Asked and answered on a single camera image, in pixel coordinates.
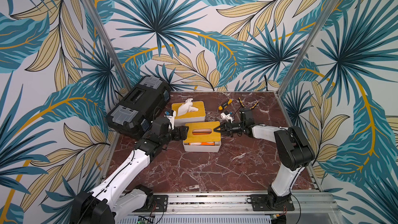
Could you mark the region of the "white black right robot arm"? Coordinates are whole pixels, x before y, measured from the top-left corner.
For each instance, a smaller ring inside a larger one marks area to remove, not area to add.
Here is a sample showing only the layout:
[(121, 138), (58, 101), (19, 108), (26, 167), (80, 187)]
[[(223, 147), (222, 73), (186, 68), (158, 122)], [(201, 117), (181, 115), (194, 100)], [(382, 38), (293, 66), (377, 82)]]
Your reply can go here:
[(224, 136), (233, 137), (234, 134), (244, 134), (250, 138), (275, 143), (281, 166), (275, 180), (268, 188), (267, 201), (269, 205), (289, 201), (291, 189), (299, 174), (315, 159), (315, 153), (302, 128), (257, 124), (249, 108), (240, 108), (239, 114), (239, 122), (224, 120), (214, 128), (214, 131)]

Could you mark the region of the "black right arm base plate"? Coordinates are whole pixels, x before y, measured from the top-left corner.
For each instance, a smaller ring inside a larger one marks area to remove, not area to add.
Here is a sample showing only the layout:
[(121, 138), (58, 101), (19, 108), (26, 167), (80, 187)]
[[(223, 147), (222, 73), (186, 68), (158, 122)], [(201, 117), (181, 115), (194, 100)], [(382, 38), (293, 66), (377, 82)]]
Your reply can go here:
[(254, 212), (273, 211), (288, 212), (294, 211), (291, 196), (278, 197), (274, 195), (250, 195), (246, 202), (252, 206)]

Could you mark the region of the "yellow wooden box lid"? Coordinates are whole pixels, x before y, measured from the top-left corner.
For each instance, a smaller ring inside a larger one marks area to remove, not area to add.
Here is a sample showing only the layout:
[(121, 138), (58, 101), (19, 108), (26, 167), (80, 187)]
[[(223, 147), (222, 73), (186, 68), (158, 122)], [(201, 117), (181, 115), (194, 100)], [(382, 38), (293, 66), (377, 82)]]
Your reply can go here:
[(188, 111), (184, 115), (179, 115), (179, 109), (185, 103), (174, 103), (172, 104), (172, 110), (177, 113), (176, 119), (187, 119), (187, 118), (205, 118), (205, 105), (203, 101), (193, 101), (190, 107), (184, 107)]

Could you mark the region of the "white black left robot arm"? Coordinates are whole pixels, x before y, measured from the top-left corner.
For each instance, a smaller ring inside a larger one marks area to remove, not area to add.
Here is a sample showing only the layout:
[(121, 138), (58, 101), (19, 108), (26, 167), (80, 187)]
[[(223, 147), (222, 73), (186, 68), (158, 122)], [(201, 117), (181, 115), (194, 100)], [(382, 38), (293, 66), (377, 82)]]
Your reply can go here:
[(153, 192), (138, 186), (123, 196), (131, 181), (161, 153), (171, 141), (187, 139), (189, 127), (175, 127), (167, 117), (156, 118), (151, 128), (135, 144), (123, 164), (101, 184), (89, 192), (79, 193), (73, 200), (71, 224), (116, 224), (133, 211), (150, 205)]

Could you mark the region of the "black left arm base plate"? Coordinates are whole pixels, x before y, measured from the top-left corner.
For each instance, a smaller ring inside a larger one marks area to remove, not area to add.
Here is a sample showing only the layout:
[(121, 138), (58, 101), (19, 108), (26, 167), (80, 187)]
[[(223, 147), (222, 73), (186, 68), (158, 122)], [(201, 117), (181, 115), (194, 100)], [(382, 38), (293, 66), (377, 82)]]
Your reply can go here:
[(147, 198), (142, 212), (165, 212), (167, 211), (169, 202), (168, 195), (151, 195)]

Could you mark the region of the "white plastic tissue box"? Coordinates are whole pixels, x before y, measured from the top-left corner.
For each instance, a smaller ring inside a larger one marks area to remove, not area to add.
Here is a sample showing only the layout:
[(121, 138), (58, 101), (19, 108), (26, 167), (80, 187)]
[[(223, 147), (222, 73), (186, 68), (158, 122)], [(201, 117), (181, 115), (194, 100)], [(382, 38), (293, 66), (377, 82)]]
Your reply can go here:
[(175, 126), (183, 126), (187, 123), (196, 123), (196, 122), (204, 122), (206, 113), (205, 106), (203, 101), (194, 101), (193, 107), (196, 107), (198, 111), (187, 112), (184, 115), (175, 117)]

